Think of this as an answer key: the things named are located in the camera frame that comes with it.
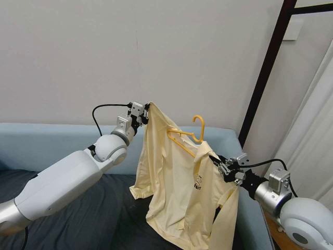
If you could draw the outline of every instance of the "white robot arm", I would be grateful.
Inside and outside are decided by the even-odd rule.
[[[137,128],[148,121],[149,105],[133,102],[129,108],[128,116],[117,118],[111,134],[43,170],[17,197],[0,204],[0,234],[16,233],[32,221],[61,210],[121,163]]]
[[[269,179],[261,178],[247,166],[247,154],[234,159],[211,157],[224,181],[234,181],[245,188],[280,225],[291,240],[306,249],[333,250],[333,214],[323,204],[308,198],[291,198],[290,173],[284,169],[273,171]]]

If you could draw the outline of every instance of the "dark gray blanket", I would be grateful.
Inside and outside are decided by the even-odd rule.
[[[0,203],[17,196],[35,172],[0,171]],[[60,212],[29,225],[26,250],[180,249],[146,222],[151,198],[135,200],[129,186],[135,176],[105,174]],[[21,249],[24,231],[0,236],[0,249]],[[235,233],[233,249],[243,249]]]

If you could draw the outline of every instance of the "hanger hook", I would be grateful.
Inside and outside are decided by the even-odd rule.
[[[204,133],[204,120],[200,115],[195,115],[193,116],[192,122],[195,122],[196,119],[199,118],[200,122],[201,122],[201,134],[200,134],[200,139],[197,139],[196,136],[194,135],[194,133],[192,134],[192,138],[193,140],[195,140],[196,142],[203,142],[203,133]]]

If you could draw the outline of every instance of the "metal bracket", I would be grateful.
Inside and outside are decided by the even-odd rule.
[[[274,193],[280,195],[282,191],[288,190],[290,173],[284,169],[276,169],[268,178],[268,186]]]

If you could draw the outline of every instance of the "shirt sleeve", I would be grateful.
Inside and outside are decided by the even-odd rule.
[[[232,249],[235,233],[239,190],[232,187],[219,200],[220,212],[212,226],[210,250]]]
[[[130,186],[130,191],[135,199],[147,198],[153,195],[148,164],[147,136],[147,126],[145,126],[144,143],[136,170],[136,180],[135,184]]]

